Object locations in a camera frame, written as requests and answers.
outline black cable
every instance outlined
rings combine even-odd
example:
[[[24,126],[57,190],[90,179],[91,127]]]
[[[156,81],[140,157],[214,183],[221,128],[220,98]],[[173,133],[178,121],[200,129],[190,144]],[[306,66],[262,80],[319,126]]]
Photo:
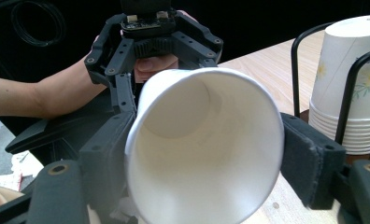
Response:
[[[24,23],[20,17],[20,11],[24,5],[31,4],[42,8],[53,20],[55,28],[55,36],[51,40],[39,40],[30,35],[26,30]],[[11,20],[13,23],[14,30],[17,35],[24,40],[26,43],[36,47],[47,47],[54,45],[62,41],[66,33],[66,24],[64,17],[60,10],[53,4],[45,1],[23,1],[12,8]]]

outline metal screw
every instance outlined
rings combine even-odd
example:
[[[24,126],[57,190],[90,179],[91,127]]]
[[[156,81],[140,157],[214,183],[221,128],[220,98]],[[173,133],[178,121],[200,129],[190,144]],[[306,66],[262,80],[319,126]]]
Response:
[[[89,59],[87,59],[87,61],[86,61],[87,63],[94,63],[94,58],[89,58]]]

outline human arm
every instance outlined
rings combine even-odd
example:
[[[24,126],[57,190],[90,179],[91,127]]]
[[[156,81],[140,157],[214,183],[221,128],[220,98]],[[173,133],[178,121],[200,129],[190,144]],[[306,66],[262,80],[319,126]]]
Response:
[[[92,83],[83,60],[37,83],[0,78],[0,116],[52,119],[86,105],[106,86]],[[143,82],[177,64],[174,55],[137,60],[135,79]]]

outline black metal wire rack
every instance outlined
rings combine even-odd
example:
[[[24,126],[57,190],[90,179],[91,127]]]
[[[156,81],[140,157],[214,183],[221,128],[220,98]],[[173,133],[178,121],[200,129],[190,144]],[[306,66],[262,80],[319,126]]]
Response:
[[[324,30],[333,22],[324,23],[322,25],[315,26],[311,29],[298,35],[292,43],[291,49],[291,60],[292,60],[292,91],[293,91],[293,110],[294,116],[300,118],[300,104],[299,104],[299,77],[298,77],[298,47],[301,42],[318,31]],[[336,128],[336,134],[334,140],[342,145],[343,138],[345,135],[346,124],[349,117],[349,110],[351,106],[351,96],[354,92],[356,80],[360,69],[364,64],[370,61],[370,51],[360,57],[349,69],[347,81],[345,84],[345,90],[343,93],[342,105],[339,113],[339,120]]]

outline human hand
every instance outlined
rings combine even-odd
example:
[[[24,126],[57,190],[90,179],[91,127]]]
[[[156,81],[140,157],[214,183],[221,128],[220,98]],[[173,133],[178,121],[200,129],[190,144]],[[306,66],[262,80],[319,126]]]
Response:
[[[165,69],[178,68],[178,58],[173,54],[137,59],[135,61],[135,83],[143,83]]]

